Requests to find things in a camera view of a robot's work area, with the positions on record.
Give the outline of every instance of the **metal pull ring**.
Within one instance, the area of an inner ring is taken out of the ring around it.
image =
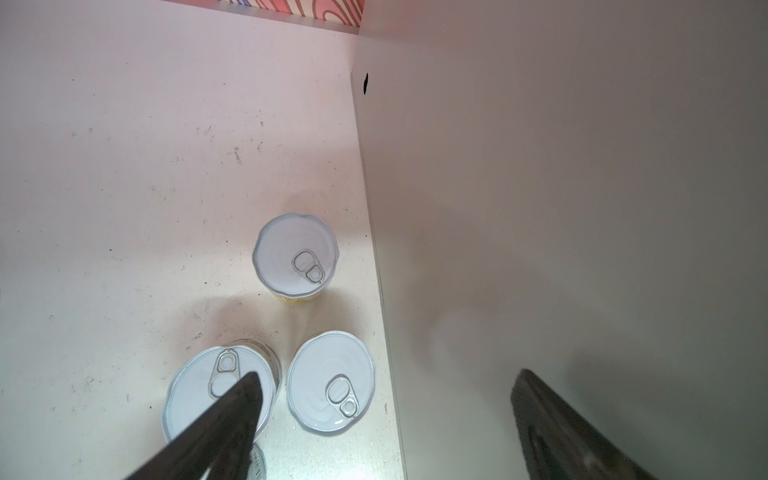
[[[338,382],[345,383],[347,390],[346,393],[341,395],[340,401],[334,402],[331,400],[331,388]],[[328,386],[326,387],[326,400],[328,400],[328,403],[331,404],[333,409],[340,413],[345,419],[352,420],[360,414],[360,404],[357,402],[355,390],[353,390],[352,383],[346,375],[337,375],[328,382]]]
[[[224,349],[216,358],[214,370],[210,374],[208,395],[213,400],[218,400],[238,380],[240,380],[240,360],[237,358],[237,352]]]
[[[301,250],[293,256],[293,269],[311,283],[322,283],[326,273],[312,250]]]

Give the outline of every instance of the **can lid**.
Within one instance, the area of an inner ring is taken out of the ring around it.
[[[290,364],[288,407],[305,429],[340,432],[365,413],[374,385],[366,344],[347,332],[325,332],[307,340]]]
[[[248,372],[259,375],[263,394],[256,429],[259,435],[271,415],[277,385],[267,360],[254,349],[237,345],[204,350],[178,371],[163,410],[165,439],[176,438]]]
[[[331,280],[339,244],[330,227],[314,215],[284,214],[259,233],[253,265],[274,293],[300,298],[319,292]]]

